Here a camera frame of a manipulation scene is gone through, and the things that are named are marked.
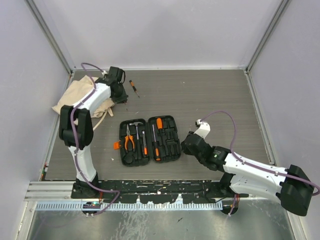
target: gray table surface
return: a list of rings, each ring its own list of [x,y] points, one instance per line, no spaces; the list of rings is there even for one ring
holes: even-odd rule
[[[74,79],[79,80],[83,76],[83,71],[77,71]],[[129,80],[133,80],[140,98],[134,93]],[[221,172],[211,171],[193,156],[184,154],[168,163],[151,160],[145,166],[122,165],[120,152],[113,149],[113,143],[119,140],[119,124],[125,120],[148,120],[161,115],[174,117],[182,142],[188,131],[196,129],[197,119],[212,111],[228,111],[238,127],[235,151],[262,163],[269,162],[242,70],[132,70],[126,72],[124,86],[129,95],[127,104],[117,104],[112,108],[114,116],[106,116],[95,130],[91,143],[92,161],[100,179],[220,179]],[[234,134],[229,117],[218,113],[207,121],[211,132],[206,142],[228,148]],[[57,137],[46,179],[73,180],[75,177],[71,153]]]

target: pliers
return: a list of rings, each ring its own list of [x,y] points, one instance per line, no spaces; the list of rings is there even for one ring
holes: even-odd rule
[[[126,125],[126,137],[124,142],[124,148],[127,152],[135,150],[134,136],[130,135],[129,125]]]

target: beige cloth bag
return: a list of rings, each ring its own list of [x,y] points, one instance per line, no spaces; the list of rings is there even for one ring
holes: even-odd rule
[[[87,93],[89,93],[93,88],[93,83],[87,75],[84,76],[79,81],[72,81],[70,86],[64,92],[63,96],[57,103],[57,105],[53,106],[52,109],[60,114],[60,110],[63,105],[71,106],[74,103],[78,102],[82,99]],[[108,113],[113,116],[111,107],[113,107],[115,103],[111,100],[111,98],[106,99],[93,113],[92,118],[100,118],[103,114],[108,111]]]

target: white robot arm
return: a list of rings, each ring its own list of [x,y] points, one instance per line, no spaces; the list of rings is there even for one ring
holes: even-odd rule
[[[90,143],[93,139],[94,132],[91,122],[91,115],[95,110],[108,98],[111,98],[114,103],[125,103],[127,102],[127,94],[123,87],[122,76],[124,71],[118,67],[110,67],[108,74],[98,78],[95,81],[95,92],[90,96],[89,99],[84,101],[90,94],[85,95],[80,101],[74,103],[72,106],[64,105],[60,111],[60,125],[59,125],[59,137],[64,141],[64,144],[68,146],[73,161],[75,161],[75,150],[76,143],[75,137],[71,126],[71,112],[75,106],[82,103],[74,113],[74,118],[78,120],[76,126],[76,132],[79,142],[79,150],[77,152],[77,163],[84,177],[94,186],[98,185],[98,174],[94,168]],[[82,188],[93,191],[83,176],[76,167],[76,184]]]
[[[210,146],[205,137],[210,132],[207,122],[196,121],[198,129],[189,132],[181,143],[182,151],[193,155],[207,168],[224,173],[220,191],[226,197],[250,194],[281,204],[286,210],[299,215],[307,214],[314,187],[289,175],[310,182],[298,166],[290,168],[263,164],[220,146]]]

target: screwdriver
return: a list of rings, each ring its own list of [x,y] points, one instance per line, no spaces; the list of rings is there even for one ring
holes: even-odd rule
[[[142,140],[143,140],[143,148],[144,148],[144,155],[148,155],[148,150],[147,150],[147,142],[146,142],[146,134],[145,131],[142,131]]]
[[[153,130],[153,136],[154,136],[154,149],[155,149],[155,155],[156,155],[156,161],[161,161],[161,158],[159,156],[159,149],[158,149],[158,144],[156,140],[156,134],[155,134],[155,125],[152,124],[152,130]]]
[[[129,80],[129,83],[131,84],[132,88],[133,88],[133,91],[138,95],[138,97],[140,98],[139,94],[138,94],[138,91],[134,85],[134,82],[132,80]]]
[[[161,130],[162,133],[164,133],[164,129],[163,129],[163,126],[162,126],[162,120],[161,120],[160,117],[156,119],[156,126],[157,126],[157,128],[159,130]]]

